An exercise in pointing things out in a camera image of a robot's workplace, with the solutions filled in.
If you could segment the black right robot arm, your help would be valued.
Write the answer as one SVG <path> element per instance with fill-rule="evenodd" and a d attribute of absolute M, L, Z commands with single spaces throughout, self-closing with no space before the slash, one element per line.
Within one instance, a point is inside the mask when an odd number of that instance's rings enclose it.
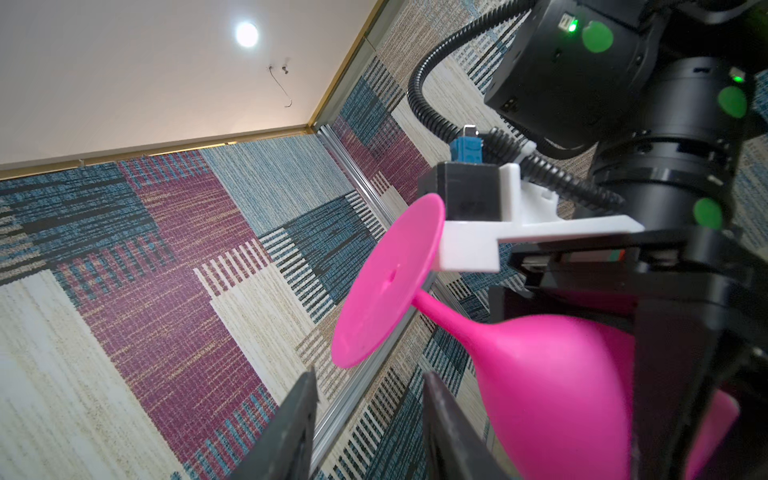
<path fill-rule="evenodd" d="M 767 475 L 767 263 L 735 238 L 733 182 L 767 30 L 754 1 L 511 1 L 438 44 L 408 102 L 443 141 L 458 127 L 424 83 L 451 53 L 524 16 L 486 104 L 539 149 L 522 176 L 579 219 L 643 231 L 539 243 L 530 284 L 552 306 L 635 342 L 631 475 L 675 479 L 716 388 L 743 408 L 706 479 Z"/>

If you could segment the pink wine glass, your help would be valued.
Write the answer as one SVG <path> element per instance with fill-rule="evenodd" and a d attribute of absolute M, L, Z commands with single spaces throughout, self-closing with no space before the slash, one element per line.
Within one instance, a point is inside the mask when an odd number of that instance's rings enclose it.
<path fill-rule="evenodd" d="M 385 233 L 357 276 L 335 328 L 333 362 L 368 358 L 415 308 L 473 360 L 483 404 L 526 479 L 694 478 L 740 408 L 706 380 L 715 345 L 675 344 L 657 314 L 632 333 L 565 315 L 483 324 L 424 291 L 445 226 L 429 194 Z"/>

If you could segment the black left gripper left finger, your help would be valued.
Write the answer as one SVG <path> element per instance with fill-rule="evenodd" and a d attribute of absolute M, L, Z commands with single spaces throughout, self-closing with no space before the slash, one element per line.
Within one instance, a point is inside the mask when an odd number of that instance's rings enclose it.
<path fill-rule="evenodd" d="M 230 479 L 309 479 L 318 390 L 313 369 L 296 381 Z"/>

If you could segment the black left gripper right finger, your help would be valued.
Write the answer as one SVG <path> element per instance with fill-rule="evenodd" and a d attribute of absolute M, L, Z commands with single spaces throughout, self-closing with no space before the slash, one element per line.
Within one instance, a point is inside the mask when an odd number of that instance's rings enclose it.
<path fill-rule="evenodd" d="M 423 437 L 429 479 L 508 479 L 435 372 L 423 374 Z"/>

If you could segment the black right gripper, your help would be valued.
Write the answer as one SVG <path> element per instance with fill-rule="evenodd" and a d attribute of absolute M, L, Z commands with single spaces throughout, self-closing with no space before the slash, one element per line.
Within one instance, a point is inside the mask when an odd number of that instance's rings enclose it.
<path fill-rule="evenodd" d="M 740 417 L 703 479 L 767 475 L 767 264 L 728 232 L 686 227 L 519 245 L 520 288 L 489 290 L 493 322 L 570 314 L 636 342 L 631 475 L 680 479 L 716 390 Z"/>

